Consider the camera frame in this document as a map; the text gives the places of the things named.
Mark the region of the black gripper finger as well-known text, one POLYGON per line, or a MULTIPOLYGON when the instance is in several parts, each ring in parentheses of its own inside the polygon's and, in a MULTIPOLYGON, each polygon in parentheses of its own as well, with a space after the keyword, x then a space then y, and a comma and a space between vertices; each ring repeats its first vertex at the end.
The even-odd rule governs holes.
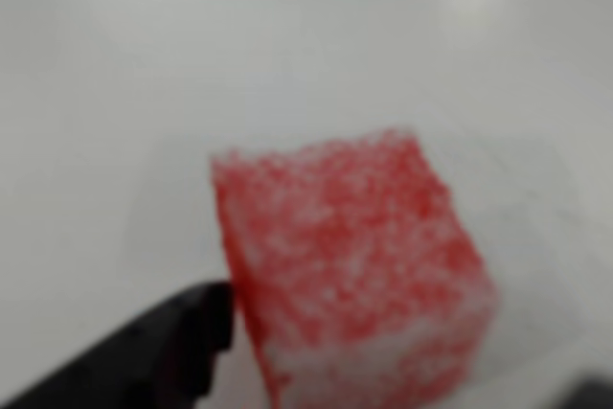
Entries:
POLYGON ((567 398, 568 409, 612 409, 611 375, 588 375, 578 380, 567 398))
POLYGON ((208 398, 233 344, 228 281, 159 302, 4 403, 6 409, 194 408, 208 398))

